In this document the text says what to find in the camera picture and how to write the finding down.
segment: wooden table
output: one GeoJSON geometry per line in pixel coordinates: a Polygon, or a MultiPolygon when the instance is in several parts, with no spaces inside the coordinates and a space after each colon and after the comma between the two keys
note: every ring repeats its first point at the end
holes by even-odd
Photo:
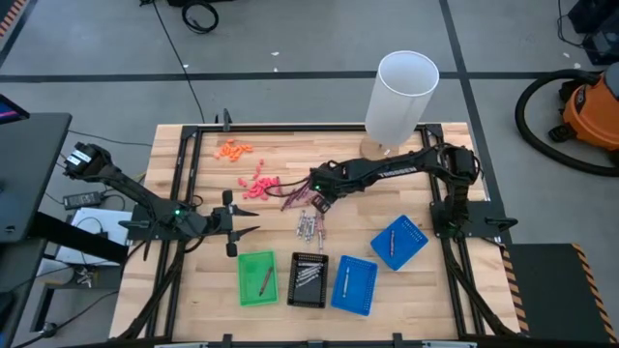
{"type": "MultiPolygon", "coordinates": [[[[182,126],[159,126],[146,175],[146,187],[169,197],[174,163],[182,126]]],[[[464,123],[443,124],[445,141],[472,148],[464,123]]],[[[327,160],[349,160],[359,156],[363,132],[243,132],[207,133],[202,139],[196,194],[204,198],[198,211],[209,214],[221,205],[221,191],[233,189],[235,201],[260,217],[236,217],[237,229],[260,225],[238,243],[239,252],[273,249],[277,256],[280,301],[256,307],[241,307],[237,284],[237,260],[225,255],[226,238],[207,238],[185,258],[174,341],[220,341],[223,334],[234,340],[390,340],[392,333],[404,339],[457,338],[449,287],[440,242],[433,237],[428,203],[428,175],[419,173],[377,182],[365,193],[339,200],[326,215],[325,254],[330,257],[328,303],[331,300],[339,259],[342,255],[364,258],[378,264],[378,279],[368,317],[332,308],[289,306],[290,258],[293,251],[317,252],[317,241],[306,245],[297,239],[295,228],[301,208],[281,212],[282,199],[271,197],[244,200],[237,179],[251,178],[259,159],[262,173],[280,176],[283,183],[302,179],[312,166],[327,160]],[[213,154],[228,138],[253,145],[254,152],[237,162],[215,159],[213,154]],[[398,272],[391,271],[373,252],[369,241],[400,215],[408,215],[429,237],[429,243],[398,272]]],[[[400,152],[422,148],[416,132],[400,152]]],[[[184,170],[181,192],[185,192],[189,170],[184,170]]],[[[469,193],[471,200],[486,194],[479,180],[469,193]]],[[[490,307],[509,328],[519,331],[510,287],[499,248],[482,240],[467,240],[477,288],[490,307]]],[[[141,252],[128,263],[116,305],[110,336],[121,333],[151,294],[159,243],[153,243],[146,262],[141,252]]],[[[460,289],[467,330],[473,332],[467,297],[460,289]]],[[[158,334],[162,334],[167,306],[160,307],[158,334]]]]}

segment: green box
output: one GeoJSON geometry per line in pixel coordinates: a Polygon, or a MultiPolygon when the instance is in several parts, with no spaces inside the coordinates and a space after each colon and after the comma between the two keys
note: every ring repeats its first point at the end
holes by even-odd
{"type": "Polygon", "coordinates": [[[240,254],[239,299],[241,306],[275,304],[278,301],[278,269],[272,250],[240,254]],[[260,288],[269,268],[273,271],[262,296],[260,288]]]}

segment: orange vacuum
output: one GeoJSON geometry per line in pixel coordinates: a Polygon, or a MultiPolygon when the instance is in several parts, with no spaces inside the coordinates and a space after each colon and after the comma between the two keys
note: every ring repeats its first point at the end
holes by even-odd
{"type": "Polygon", "coordinates": [[[549,158],[590,174],[619,177],[619,63],[603,73],[580,70],[551,72],[527,87],[516,104],[516,126],[522,138],[549,158]],[[550,140],[578,139],[609,151],[617,167],[588,163],[565,155],[540,140],[529,129],[524,109],[531,96],[542,86],[557,79],[564,82],[559,97],[564,102],[563,124],[548,132],[550,140]]]}

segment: black hose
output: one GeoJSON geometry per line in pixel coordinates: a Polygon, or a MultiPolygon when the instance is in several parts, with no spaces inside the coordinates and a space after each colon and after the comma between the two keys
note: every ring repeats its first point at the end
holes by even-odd
{"type": "Polygon", "coordinates": [[[558,79],[572,79],[582,84],[594,85],[598,83],[600,76],[581,70],[568,69],[551,72],[531,83],[531,85],[529,85],[529,87],[522,92],[522,95],[516,104],[516,126],[518,127],[518,131],[522,135],[522,138],[545,156],[556,160],[561,164],[567,165],[570,168],[594,175],[619,177],[619,168],[596,165],[565,155],[545,144],[542,140],[540,140],[540,138],[535,136],[535,134],[533,134],[527,126],[526,120],[524,119],[524,109],[526,104],[529,102],[529,99],[542,86],[558,79]]]}
{"type": "Polygon", "coordinates": [[[207,3],[204,0],[189,1],[187,4],[185,4],[185,6],[183,6],[182,16],[183,16],[183,22],[185,23],[185,25],[187,25],[187,27],[190,28],[190,30],[196,34],[210,33],[213,31],[213,29],[217,28],[217,26],[220,24],[220,15],[217,13],[215,8],[211,4],[207,3]],[[213,14],[213,17],[215,18],[215,22],[213,23],[213,25],[211,25],[208,28],[205,28],[205,27],[200,26],[197,23],[197,20],[193,18],[189,18],[187,16],[187,11],[193,6],[201,6],[205,8],[206,10],[208,10],[208,12],[213,14]]]}

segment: black tray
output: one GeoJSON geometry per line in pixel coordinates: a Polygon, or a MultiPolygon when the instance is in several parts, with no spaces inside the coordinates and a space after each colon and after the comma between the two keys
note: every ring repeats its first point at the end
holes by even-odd
{"type": "Polygon", "coordinates": [[[329,256],[304,252],[292,253],[290,265],[290,281],[288,283],[288,305],[324,308],[327,303],[327,273],[329,271],[329,256]],[[319,277],[307,285],[295,288],[299,262],[319,262],[322,264],[319,277]]]}

